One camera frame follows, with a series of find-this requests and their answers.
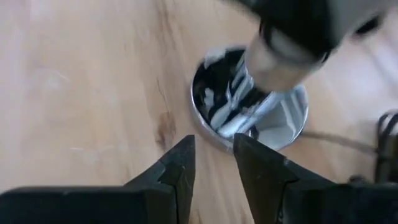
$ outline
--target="wood grain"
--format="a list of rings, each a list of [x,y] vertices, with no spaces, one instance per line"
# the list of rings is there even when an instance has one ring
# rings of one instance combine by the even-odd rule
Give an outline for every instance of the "wood grain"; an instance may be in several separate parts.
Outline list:
[[[374,143],[398,105],[398,19],[348,39],[306,82],[308,130]],[[247,43],[257,22],[223,1],[1,0],[0,189],[120,185],[196,134],[188,87],[214,47]],[[373,158],[299,139],[282,151],[335,181]],[[233,156],[197,135],[191,223],[252,223]]]

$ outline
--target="wooden surface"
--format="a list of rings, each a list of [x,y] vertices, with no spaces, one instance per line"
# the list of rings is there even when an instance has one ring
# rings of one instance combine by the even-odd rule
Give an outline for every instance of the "wooden surface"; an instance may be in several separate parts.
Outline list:
[[[347,40],[306,82],[307,130],[374,143],[398,105],[398,20]],[[188,87],[214,47],[257,22],[217,0],[0,0],[0,189],[120,185],[187,134]],[[191,223],[252,223],[234,158],[197,135]],[[282,151],[327,178],[371,178],[371,156],[299,139]]]

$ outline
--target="wooden workbench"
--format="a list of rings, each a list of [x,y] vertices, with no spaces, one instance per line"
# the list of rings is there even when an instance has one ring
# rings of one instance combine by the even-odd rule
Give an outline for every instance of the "wooden workbench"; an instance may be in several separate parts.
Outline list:
[[[307,130],[374,143],[398,107],[397,19],[305,82]],[[218,0],[0,1],[0,189],[126,183],[197,133],[188,87],[202,56],[256,31]],[[191,223],[252,223],[233,156],[196,145]],[[335,181],[373,174],[374,159],[346,147],[299,139],[282,152]]]

